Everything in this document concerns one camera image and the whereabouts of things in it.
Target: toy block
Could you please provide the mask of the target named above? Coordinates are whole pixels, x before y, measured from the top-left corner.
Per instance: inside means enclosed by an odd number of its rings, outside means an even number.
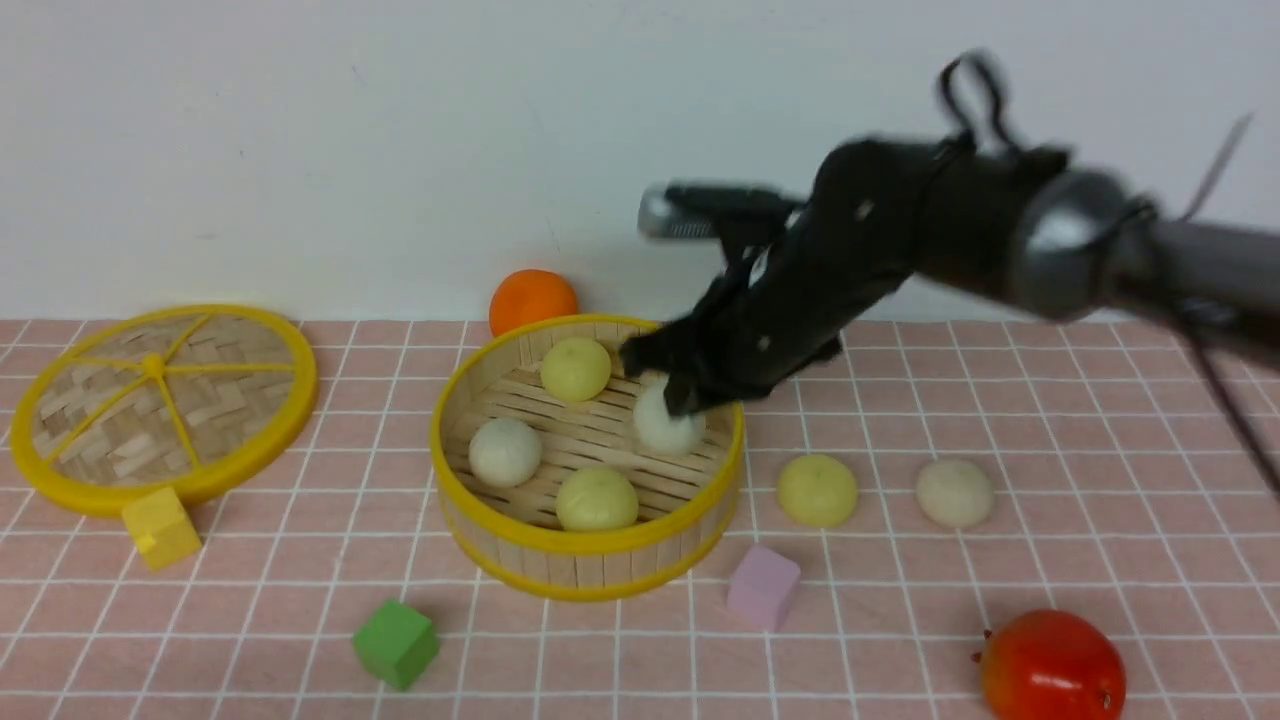
[[[388,600],[351,638],[370,675],[404,691],[440,652],[435,625],[421,612]]]
[[[800,565],[756,544],[746,552],[728,584],[728,610],[771,633],[778,630],[796,587]]]
[[[134,500],[120,511],[138,555],[152,571],[200,552],[200,534],[172,486]]]

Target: bamboo steamer lid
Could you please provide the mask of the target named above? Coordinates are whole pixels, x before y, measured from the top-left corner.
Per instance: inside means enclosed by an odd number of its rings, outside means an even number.
[[[227,305],[152,313],[36,378],[14,416],[14,460],[37,491],[86,515],[118,515],[161,484],[193,505],[283,452],[316,389],[311,347],[283,318]]]

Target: yellow steamed bun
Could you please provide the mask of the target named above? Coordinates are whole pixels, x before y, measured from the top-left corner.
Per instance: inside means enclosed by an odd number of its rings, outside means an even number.
[[[636,488],[608,465],[576,470],[556,495],[556,518],[570,532],[617,530],[640,516]]]
[[[613,374],[609,351],[589,337],[567,337],[543,356],[543,388],[561,402],[586,402]]]
[[[833,457],[801,455],[782,468],[778,503],[801,525],[833,528],[858,509],[858,480]]]

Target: black robotic arm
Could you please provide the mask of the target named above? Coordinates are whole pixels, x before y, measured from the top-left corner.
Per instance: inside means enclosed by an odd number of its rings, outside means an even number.
[[[961,67],[987,90],[996,152],[979,152],[955,100]],[[841,145],[808,199],[760,186],[649,188],[640,232],[718,240],[726,269],[689,314],[623,343],[627,374],[669,374],[673,416],[767,397],[838,356],[840,331],[913,274],[1053,323],[1116,309],[1184,337],[1280,493],[1206,355],[1216,347],[1280,369],[1280,233],[1196,222],[1203,197],[1183,218],[1164,218],[1112,173],[1073,167],[1068,150],[1024,147],[1005,127],[1004,94],[982,53],[947,65],[938,90],[954,135]]]

